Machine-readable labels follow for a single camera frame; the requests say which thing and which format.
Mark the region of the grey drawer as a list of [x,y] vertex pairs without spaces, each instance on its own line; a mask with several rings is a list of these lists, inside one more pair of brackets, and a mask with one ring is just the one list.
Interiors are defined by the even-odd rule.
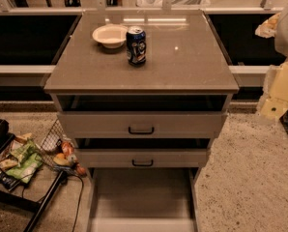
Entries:
[[59,112],[71,138],[214,138],[226,112]]
[[76,149],[79,162],[85,167],[203,167],[208,160],[206,149],[198,150],[108,150]]
[[200,232],[188,168],[97,168],[87,232]]

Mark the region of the grey drawer cabinet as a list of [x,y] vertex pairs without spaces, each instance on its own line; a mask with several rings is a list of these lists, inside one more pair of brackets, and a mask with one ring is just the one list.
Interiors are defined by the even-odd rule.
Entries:
[[[139,26],[146,33],[146,61],[132,65],[127,40],[118,48],[97,43],[107,24]],[[226,112],[238,85],[212,27],[200,11],[87,12],[79,20],[45,85],[59,112]],[[71,138],[76,149],[198,150],[208,159],[214,138]],[[87,232],[93,171],[84,198]]]

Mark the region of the blue soda can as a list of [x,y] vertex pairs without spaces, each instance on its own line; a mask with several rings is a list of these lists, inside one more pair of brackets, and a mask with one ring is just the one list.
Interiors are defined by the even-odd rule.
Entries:
[[139,26],[131,26],[126,33],[127,58],[130,64],[138,66],[146,61],[146,33]]

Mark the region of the white bowl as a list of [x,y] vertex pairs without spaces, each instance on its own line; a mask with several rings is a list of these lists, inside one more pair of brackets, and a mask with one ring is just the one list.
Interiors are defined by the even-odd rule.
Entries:
[[107,24],[97,28],[93,34],[93,39],[102,44],[105,48],[118,48],[126,41],[128,28],[118,24]]

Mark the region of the orange fruit toy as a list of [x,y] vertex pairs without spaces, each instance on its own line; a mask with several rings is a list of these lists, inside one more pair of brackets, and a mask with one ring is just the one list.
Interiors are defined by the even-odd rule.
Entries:
[[70,162],[65,158],[65,155],[63,153],[57,154],[54,158],[53,161],[62,166],[70,166]]

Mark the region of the green snack bag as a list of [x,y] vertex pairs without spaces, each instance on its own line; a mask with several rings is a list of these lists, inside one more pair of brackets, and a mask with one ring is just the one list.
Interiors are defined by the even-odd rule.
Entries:
[[33,140],[28,140],[19,148],[11,150],[11,155],[16,159],[17,164],[6,171],[7,175],[28,184],[37,169],[43,164],[38,150],[39,148]]

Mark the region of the black metal stand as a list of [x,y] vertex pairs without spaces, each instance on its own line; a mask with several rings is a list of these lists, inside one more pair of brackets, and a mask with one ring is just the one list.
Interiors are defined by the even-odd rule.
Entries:
[[[14,135],[9,132],[9,123],[5,120],[0,119],[0,154],[11,144],[13,140]],[[28,222],[23,232],[33,232],[43,211],[45,210],[49,201],[55,194],[56,189],[58,189],[60,184],[64,182],[66,179],[67,179],[67,173],[65,171],[60,171],[57,174],[51,186],[49,187],[41,203],[25,199],[23,197],[15,196],[13,194],[6,193],[2,190],[0,190],[0,202],[17,207],[18,209],[21,210],[31,212],[33,216]]]

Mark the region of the dark blue snack bag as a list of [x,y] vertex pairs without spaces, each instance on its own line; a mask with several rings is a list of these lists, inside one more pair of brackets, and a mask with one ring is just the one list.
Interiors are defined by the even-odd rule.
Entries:
[[19,185],[19,180],[4,172],[0,172],[0,184],[2,184],[7,191],[11,191]]

